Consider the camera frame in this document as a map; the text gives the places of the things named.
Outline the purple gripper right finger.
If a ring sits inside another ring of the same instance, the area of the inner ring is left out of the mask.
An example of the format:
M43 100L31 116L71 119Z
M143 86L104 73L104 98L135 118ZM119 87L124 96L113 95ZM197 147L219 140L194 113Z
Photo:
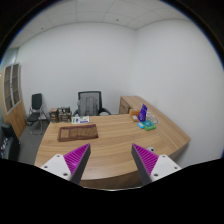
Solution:
M167 155L162 154L158 156L154 152L137 144L132 145L131 153L138 168L143 186L181 169Z

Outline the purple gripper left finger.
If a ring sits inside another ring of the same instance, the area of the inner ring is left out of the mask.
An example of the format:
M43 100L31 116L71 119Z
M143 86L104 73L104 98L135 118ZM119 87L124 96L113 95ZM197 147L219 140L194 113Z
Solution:
M86 144L65 155L56 154L42 165L41 169L74 184L79 184L90 154L90 145Z

